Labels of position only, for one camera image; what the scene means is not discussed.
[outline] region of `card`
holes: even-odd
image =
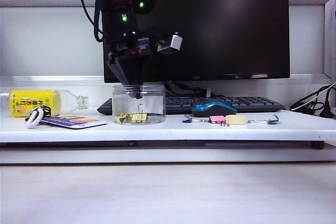
[[[65,127],[73,130],[104,125],[106,122],[77,115],[45,116],[41,123]]]

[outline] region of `tape roll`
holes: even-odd
[[[242,125],[246,124],[247,122],[247,118],[245,115],[227,115],[225,118],[226,123],[232,125]]]

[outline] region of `black keyboard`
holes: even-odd
[[[224,102],[237,109],[238,113],[245,112],[276,112],[285,109],[278,102],[263,97],[166,97],[166,114],[191,114],[193,104],[200,101]],[[112,99],[107,100],[97,111],[101,114],[112,115]]]

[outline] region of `black monitor screen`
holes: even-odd
[[[156,0],[138,23],[183,38],[179,52],[149,58],[144,81],[289,77],[288,0]],[[104,76],[117,81],[106,64]]]

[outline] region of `blue mouse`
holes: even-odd
[[[207,118],[211,115],[235,115],[237,110],[228,104],[216,101],[208,101],[207,103],[194,104],[191,108],[194,116],[199,118]]]

